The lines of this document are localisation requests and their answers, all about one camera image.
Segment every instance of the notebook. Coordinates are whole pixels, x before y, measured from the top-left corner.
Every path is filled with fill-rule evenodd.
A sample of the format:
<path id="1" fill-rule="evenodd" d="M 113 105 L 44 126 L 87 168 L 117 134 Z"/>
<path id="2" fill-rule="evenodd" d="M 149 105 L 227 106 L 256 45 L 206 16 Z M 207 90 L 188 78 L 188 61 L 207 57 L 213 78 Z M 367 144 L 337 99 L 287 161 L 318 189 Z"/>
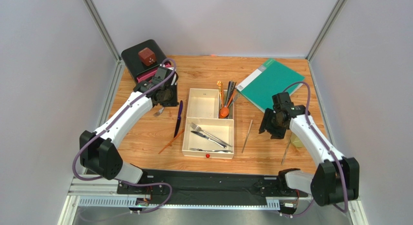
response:
<path id="1" fill-rule="evenodd" d="M 237 90 L 262 112 L 266 108 L 273 106 L 272 96 L 281 93 L 290 84 L 302 81 L 304 76 L 291 70 L 287 66 L 277 62 L 275 59 L 268 59 L 252 74 L 244 79 Z M 290 87 L 287 92 L 291 95 L 302 84 Z"/>

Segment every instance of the red box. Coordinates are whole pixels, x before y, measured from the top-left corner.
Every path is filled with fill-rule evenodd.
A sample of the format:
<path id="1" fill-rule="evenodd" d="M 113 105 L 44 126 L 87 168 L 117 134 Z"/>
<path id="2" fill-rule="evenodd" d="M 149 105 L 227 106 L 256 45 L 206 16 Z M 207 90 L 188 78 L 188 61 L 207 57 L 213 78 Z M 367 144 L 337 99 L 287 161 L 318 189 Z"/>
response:
<path id="1" fill-rule="evenodd" d="M 139 59 L 142 61 L 143 64 L 146 66 L 150 66 L 156 62 L 156 56 L 151 49 L 146 47 L 145 49 L 138 52 Z"/>

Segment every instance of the black case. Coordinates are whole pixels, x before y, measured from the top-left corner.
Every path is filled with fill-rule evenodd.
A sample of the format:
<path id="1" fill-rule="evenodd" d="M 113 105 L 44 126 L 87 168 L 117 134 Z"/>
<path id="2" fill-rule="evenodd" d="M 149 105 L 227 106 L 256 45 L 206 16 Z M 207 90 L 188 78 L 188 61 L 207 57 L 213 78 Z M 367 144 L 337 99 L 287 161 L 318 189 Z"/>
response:
<path id="1" fill-rule="evenodd" d="M 145 64 L 143 64 L 142 61 L 139 59 L 138 55 L 139 51 L 143 50 L 146 47 L 148 47 L 155 53 L 157 60 L 150 66 L 146 66 Z M 142 43 L 137 44 L 136 46 L 125 49 L 124 51 L 122 51 L 121 56 L 122 59 L 125 61 L 125 65 L 127 66 L 129 73 L 135 80 L 135 82 L 138 82 L 136 78 L 140 74 L 145 73 L 155 67 L 158 67 L 160 63 L 162 63 L 162 61 L 166 59 L 166 55 L 162 52 L 162 50 L 159 48 L 159 46 L 153 39 L 144 41 Z"/>

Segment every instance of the wooden table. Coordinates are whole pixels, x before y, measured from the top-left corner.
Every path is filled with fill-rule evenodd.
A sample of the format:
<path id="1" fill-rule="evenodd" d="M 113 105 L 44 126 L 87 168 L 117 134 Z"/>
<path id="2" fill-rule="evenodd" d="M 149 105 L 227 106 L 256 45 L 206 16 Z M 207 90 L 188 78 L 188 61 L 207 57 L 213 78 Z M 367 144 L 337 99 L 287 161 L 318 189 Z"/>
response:
<path id="1" fill-rule="evenodd" d="M 184 101 L 181 129 L 185 124 L 186 106 L 190 88 L 216 89 L 217 81 L 230 80 L 240 83 L 257 67 L 265 62 L 266 58 L 240 58 L 240 57 L 212 57 L 212 56 L 170 56 L 177 64 L 178 100 Z M 310 75 L 308 62 L 302 59 L 277 59 L 291 69 L 305 76 L 311 86 L 310 112 L 317 126 L 324 132 L 320 109 Z M 125 69 L 116 94 L 111 116 L 124 104 L 129 97 L 135 82 Z M 301 87 L 292 96 L 296 104 L 305 104 L 307 89 Z M 258 134 L 263 113 L 240 96 L 236 102 L 235 118 L 235 154 L 232 160 L 207 159 L 185 157 L 182 155 L 182 142 L 184 135 L 178 137 L 172 146 L 166 148 L 161 154 L 158 152 L 173 138 L 178 107 L 165 108 L 163 114 L 154 117 L 153 114 L 160 109 L 156 106 L 145 114 L 130 130 L 122 141 L 119 152 L 123 160 L 140 168 L 203 171 L 220 173 L 244 173 L 276 175 L 278 171 L 288 168 L 300 168 L 305 172 L 314 173 L 316 166 L 305 148 L 297 149 L 290 146 L 284 165 L 281 160 L 291 135 L 287 131 L 283 140 L 270 139 L 270 134 Z M 245 151 L 241 154 L 245 136 L 250 121 L 254 120 Z"/>

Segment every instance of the beige organizer box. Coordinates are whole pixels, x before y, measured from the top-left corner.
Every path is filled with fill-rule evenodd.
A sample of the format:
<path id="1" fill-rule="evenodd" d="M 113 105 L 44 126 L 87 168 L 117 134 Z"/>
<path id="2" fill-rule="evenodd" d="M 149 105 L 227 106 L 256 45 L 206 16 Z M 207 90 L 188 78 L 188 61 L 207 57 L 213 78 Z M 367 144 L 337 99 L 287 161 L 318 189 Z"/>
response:
<path id="1" fill-rule="evenodd" d="M 184 156 L 221 159 L 232 159 L 234 157 L 235 104 L 229 108 L 229 116 L 226 119 L 218 118 L 220 105 L 218 89 L 190 89 L 184 143 L 182 145 L 182 153 Z M 200 126 L 202 130 L 205 130 L 231 146 L 227 146 L 227 148 L 224 149 L 192 133 L 191 123 Z M 190 148 L 198 148 L 205 151 L 192 151 Z M 211 150 L 230 150 L 231 153 L 211 152 Z"/>

